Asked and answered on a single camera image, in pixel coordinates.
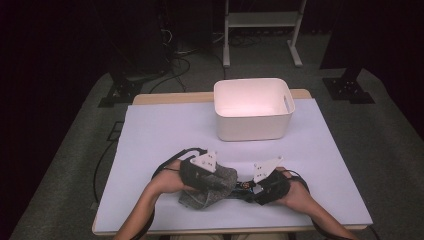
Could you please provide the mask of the white plastic bin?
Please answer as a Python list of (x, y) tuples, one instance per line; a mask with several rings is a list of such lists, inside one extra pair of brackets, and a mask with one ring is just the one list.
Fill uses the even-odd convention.
[(279, 78), (222, 80), (214, 85), (217, 136), (223, 141), (280, 139), (295, 104)]

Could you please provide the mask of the person's left hand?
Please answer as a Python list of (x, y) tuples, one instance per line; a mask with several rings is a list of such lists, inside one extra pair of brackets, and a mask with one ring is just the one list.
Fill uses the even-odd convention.
[(192, 187), (183, 183), (180, 177), (180, 166), (181, 160), (174, 160), (154, 178), (155, 189), (158, 194), (192, 190)]

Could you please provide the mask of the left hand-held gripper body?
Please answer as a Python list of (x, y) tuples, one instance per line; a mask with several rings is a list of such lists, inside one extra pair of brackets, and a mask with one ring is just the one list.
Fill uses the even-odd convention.
[(191, 156), (180, 164), (179, 175), (182, 182), (197, 190), (206, 190), (208, 177), (216, 172), (217, 156), (214, 151), (207, 151), (198, 156)]

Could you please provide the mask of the person's right hand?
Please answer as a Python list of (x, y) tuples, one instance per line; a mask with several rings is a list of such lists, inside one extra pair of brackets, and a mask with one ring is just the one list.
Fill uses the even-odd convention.
[(292, 180), (292, 175), (284, 168), (278, 167), (277, 171), (288, 178), (290, 189), (286, 195), (276, 200), (276, 203), (284, 205), (297, 212), (305, 212), (310, 194), (299, 181)]

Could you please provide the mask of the grey fluffy cloth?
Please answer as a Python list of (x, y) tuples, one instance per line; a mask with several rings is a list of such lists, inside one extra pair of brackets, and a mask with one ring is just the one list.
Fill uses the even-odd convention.
[[(179, 198), (179, 203), (196, 210), (205, 209), (227, 198), (235, 188), (237, 178), (238, 174), (235, 169), (217, 165), (214, 175), (208, 177), (206, 180), (208, 188), (206, 190), (197, 190), (194, 188), (191, 191), (183, 190)], [(230, 188), (227, 191), (214, 191), (210, 186), (216, 182), (229, 184)]]

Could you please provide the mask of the black stand base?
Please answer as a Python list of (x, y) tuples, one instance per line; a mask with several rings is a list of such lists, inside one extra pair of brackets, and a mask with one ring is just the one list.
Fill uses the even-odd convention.
[(362, 68), (347, 67), (340, 77), (323, 78), (323, 83), (333, 100), (345, 100), (351, 104), (374, 104), (371, 95), (357, 81)]
[(139, 81), (129, 80), (124, 74), (123, 66), (116, 61), (108, 64), (108, 71), (113, 84), (108, 94), (100, 100), (98, 107), (109, 108), (115, 104), (132, 103), (141, 92), (143, 84)]

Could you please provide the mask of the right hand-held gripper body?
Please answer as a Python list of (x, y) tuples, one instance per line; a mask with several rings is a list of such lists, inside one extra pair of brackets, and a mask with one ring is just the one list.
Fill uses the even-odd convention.
[(261, 201), (259, 205), (274, 202), (288, 193), (290, 184), (287, 178), (277, 171), (282, 160), (283, 157), (278, 156), (254, 164), (253, 181), (264, 191), (259, 197)]

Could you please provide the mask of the white metal stand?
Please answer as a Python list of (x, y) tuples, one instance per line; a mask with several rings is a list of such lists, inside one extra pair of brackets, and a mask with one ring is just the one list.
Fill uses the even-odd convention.
[(302, 24), (307, 0), (301, 0), (297, 11), (290, 12), (242, 12), (232, 13), (229, 11), (229, 0), (225, 0), (224, 14), (224, 43), (223, 43), (223, 66), (230, 66), (229, 34), (233, 28), (276, 28), (292, 27), (292, 37), (287, 41), (292, 60), (296, 67), (302, 67), (303, 63), (298, 54), (296, 43)]

